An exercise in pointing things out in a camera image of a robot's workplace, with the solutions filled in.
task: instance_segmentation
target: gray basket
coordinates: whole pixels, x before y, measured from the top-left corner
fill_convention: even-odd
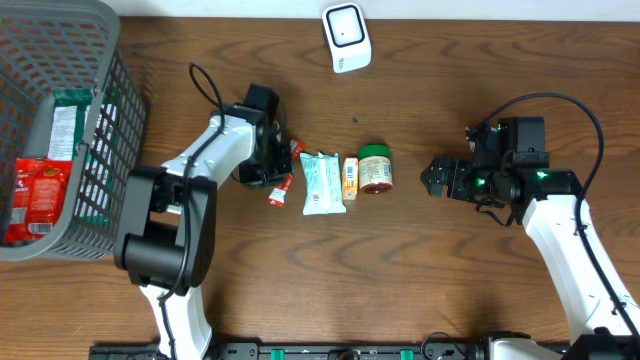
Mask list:
[[[126,178],[137,162],[146,121],[145,106],[116,48],[119,34],[117,15],[96,0],[0,0],[2,239],[11,213],[15,159],[47,154],[51,92],[93,92],[60,219],[43,239],[0,246],[0,260],[93,260],[111,253]],[[113,104],[112,110],[101,106],[105,103]]]

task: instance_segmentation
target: wood grain surface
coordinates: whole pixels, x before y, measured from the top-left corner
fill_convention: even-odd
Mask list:
[[[290,134],[311,152],[392,149],[394,189],[361,195],[344,215],[302,216],[299,164],[283,209],[267,205],[270,190],[222,186],[203,284],[221,338],[412,342],[436,330],[460,338],[513,330],[567,341],[560,300],[523,228],[430,198],[419,181],[434,155],[470,156],[465,126],[539,91],[573,95],[600,117],[606,156],[588,200],[604,246],[640,296],[640,25],[369,21],[371,64],[336,75],[319,21],[122,22],[120,48],[151,108],[146,164],[177,156],[213,110],[191,84],[191,61],[227,102],[251,82],[272,86]],[[596,136],[579,109],[533,100],[504,115],[544,115],[552,166],[585,179]],[[86,359],[96,343],[158,336],[146,299],[111,259],[2,263],[0,292],[3,360]]]

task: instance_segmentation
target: white background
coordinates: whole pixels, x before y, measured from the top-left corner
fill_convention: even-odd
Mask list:
[[[327,0],[103,0],[119,15],[316,18]],[[357,0],[369,19],[640,21],[640,0]]]

